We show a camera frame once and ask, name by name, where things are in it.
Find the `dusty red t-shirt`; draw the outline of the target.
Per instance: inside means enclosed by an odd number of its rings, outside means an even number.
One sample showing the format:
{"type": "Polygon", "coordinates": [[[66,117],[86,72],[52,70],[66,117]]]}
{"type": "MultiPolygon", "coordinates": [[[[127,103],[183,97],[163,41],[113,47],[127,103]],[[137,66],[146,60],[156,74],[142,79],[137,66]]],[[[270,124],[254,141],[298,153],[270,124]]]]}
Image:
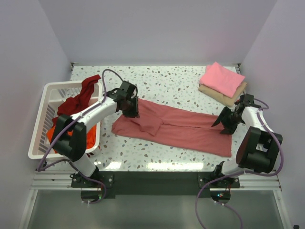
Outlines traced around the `dusty red t-shirt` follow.
{"type": "Polygon", "coordinates": [[[112,132],[222,157],[232,155],[231,135],[221,134],[222,125],[213,126],[216,115],[191,112],[143,99],[139,100],[139,114],[138,118],[121,115],[113,123],[112,132]]]}

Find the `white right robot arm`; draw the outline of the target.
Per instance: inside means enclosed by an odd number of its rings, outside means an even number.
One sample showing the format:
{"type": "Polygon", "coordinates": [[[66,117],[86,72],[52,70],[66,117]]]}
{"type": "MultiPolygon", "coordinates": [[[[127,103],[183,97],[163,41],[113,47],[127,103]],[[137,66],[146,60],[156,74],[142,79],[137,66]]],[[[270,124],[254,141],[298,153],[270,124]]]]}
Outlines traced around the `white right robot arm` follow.
{"type": "Polygon", "coordinates": [[[243,94],[234,103],[235,108],[223,108],[212,127],[222,124],[221,134],[232,135],[239,124],[245,124],[247,132],[239,146],[234,160],[218,164],[210,180],[224,177],[233,181],[244,173],[258,174],[262,176],[274,176],[272,173],[278,155],[283,155],[280,148],[283,137],[275,133],[263,117],[263,110],[268,109],[255,103],[256,98],[250,94],[243,94]]]}

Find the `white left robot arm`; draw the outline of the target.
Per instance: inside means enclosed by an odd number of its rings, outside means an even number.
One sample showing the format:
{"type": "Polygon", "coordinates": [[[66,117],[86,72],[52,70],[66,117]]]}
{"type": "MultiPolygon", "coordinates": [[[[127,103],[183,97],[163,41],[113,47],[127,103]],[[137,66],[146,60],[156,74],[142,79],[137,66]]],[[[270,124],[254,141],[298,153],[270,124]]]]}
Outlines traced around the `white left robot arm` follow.
{"type": "Polygon", "coordinates": [[[66,157],[83,176],[101,180],[99,169],[86,155],[87,133],[104,118],[122,111],[125,117],[138,118],[138,88],[123,81],[119,88],[106,92],[100,101],[73,115],[58,117],[51,148],[66,157]]]}

